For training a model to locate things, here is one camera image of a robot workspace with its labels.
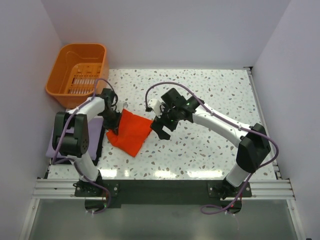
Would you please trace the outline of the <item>orange t shirt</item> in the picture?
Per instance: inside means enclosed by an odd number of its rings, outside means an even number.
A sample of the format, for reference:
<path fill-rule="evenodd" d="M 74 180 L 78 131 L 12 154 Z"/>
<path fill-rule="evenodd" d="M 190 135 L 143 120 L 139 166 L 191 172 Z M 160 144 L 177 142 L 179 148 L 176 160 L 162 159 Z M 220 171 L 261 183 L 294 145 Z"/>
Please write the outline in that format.
<path fill-rule="evenodd" d="M 152 120 L 123 109 L 118 126 L 118 134 L 109 130 L 106 137 L 111 145 L 136 157 L 151 133 Z"/>

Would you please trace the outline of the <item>aluminium front rail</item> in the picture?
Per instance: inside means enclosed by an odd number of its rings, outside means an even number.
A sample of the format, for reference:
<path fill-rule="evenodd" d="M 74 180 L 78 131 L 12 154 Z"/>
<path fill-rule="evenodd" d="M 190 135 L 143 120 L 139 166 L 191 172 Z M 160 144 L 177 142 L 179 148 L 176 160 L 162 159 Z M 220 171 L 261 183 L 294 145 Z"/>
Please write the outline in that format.
<path fill-rule="evenodd" d="M 74 179 L 38 179 L 31 197 L 33 199 L 74 199 Z M 250 200 L 294 200 L 295 194 L 289 180 L 251 180 Z"/>

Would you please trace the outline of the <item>orange plastic basket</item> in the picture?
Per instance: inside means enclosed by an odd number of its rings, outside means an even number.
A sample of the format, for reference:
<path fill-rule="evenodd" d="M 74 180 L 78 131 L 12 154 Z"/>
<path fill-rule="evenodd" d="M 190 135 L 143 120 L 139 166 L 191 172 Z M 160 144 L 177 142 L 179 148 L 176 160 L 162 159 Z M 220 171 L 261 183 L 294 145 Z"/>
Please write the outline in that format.
<path fill-rule="evenodd" d="M 46 92 L 66 109 L 100 93 L 109 78 L 107 48 L 99 43 L 72 43 L 61 48 L 45 85 Z"/>

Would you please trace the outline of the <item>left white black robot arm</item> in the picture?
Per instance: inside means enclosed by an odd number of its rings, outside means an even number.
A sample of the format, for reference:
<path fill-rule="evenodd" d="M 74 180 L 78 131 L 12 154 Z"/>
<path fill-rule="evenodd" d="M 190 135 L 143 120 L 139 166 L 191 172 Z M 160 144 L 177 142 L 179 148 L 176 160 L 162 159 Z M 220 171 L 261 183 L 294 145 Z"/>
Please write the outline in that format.
<path fill-rule="evenodd" d="M 118 133 L 122 114 L 116 111 L 118 96 L 114 90 L 104 88 L 102 93 L 88 97 L 81 105 L 55 115 L 51 164 L 70 162 L 79 175 L 75 188 L 80 196 L 110 198 L 104 186 L 100 171 L 89 154 L 90 136 L 88 123 L 97 116 L 103 118 L 104 127 Z"/>

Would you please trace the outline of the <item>aluminium table edge rail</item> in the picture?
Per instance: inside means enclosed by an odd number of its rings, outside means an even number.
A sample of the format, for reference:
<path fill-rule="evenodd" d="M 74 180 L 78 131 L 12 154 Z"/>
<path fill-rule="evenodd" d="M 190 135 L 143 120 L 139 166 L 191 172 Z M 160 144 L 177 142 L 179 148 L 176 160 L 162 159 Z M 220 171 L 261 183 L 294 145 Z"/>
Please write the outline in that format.
<path fill-rule="evenodd" d="M 270 136 L 268 128 L 267 128 L 267 123 L 266 123 L 266 120 L 265 120 L 265 117 L 264 117 L 264 114 L 263 114 L 261 101 L 259 99 L 258 92 L 257 92 L 256 86 L 255 86 L 255 83 L 254 83 L 252 70 L 249 67 L 245 67 L 244 69 L 246 70 L 247 75 L 248 75 L 248 79 L 249 79 L 250 86 L 251 86 L 251 89 L 252 89 L 252 92 L 253 92 L 253 95 L 254 95 L 254 100 L 255 100 L 255 103 L 256 103 L 256 108 L 257 108 L 257 112 L 259 114 L 259 118 L 260 118 L 261 124 L 265 128 L 266 135 Z M 276 149 L 275 149 L 274 145 L 271 142 L 270 142 L 270 147 L 271 147 L 271 151 L 270 151 L 268 157 L 266 158 L 266 160 L 263 161 L 264 164 L 267 161 L 270 161 L 276 155 Z M 272 169 L 274 171 L 275 178 L 277 180 L 282 180 L 283 178 L 281 176 L 281 172 L 280 172 L 280 168 L 279 168 L 279 164 L 277 163 L 277 160 L 275 159 L 272 163 L 269 163 L 268 165 L 269 166 L 272 165 Z"/>

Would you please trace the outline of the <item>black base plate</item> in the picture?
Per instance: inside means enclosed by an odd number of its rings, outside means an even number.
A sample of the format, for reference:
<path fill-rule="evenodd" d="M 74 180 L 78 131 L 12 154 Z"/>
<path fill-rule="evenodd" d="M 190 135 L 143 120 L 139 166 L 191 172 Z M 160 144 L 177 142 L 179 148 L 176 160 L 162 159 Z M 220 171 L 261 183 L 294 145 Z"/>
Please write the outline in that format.
<path fill-rule="evenodd" d="M 74 196 L 84 198 L 84 207 L 98 213 L 124 205 L 196 205 L 213 210 L 228 207 L 238 213 L 242 200 L 252 197 L 250 184 L 228 187 L 223 180 L 104 180 L 73 184 Z"/>

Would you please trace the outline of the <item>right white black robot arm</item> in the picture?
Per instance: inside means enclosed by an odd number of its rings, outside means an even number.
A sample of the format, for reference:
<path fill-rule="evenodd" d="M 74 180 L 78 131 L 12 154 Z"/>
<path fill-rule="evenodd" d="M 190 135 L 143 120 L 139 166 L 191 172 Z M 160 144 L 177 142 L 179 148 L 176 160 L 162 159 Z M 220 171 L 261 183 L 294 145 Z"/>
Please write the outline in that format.
<path fill-rule="evenodd" d="M 215 188 L 222 199 L 235 196 L 247 177 L 258 170 L 271 152 L 266 130 L 259 123 L 251 126 L 233 120 L 215 111 L 194 95 L 185 99 L 175 88 L 167 91 L 161 99 L 150 99 L 146 102 L 146 111 L 155 113 L 150 127 L 159 139 L 171 138 L 164 131 L 164 127 L 174 131 L 179 121 L 189 121 L 214 131 L 237 148 L 233 168 Z"/>

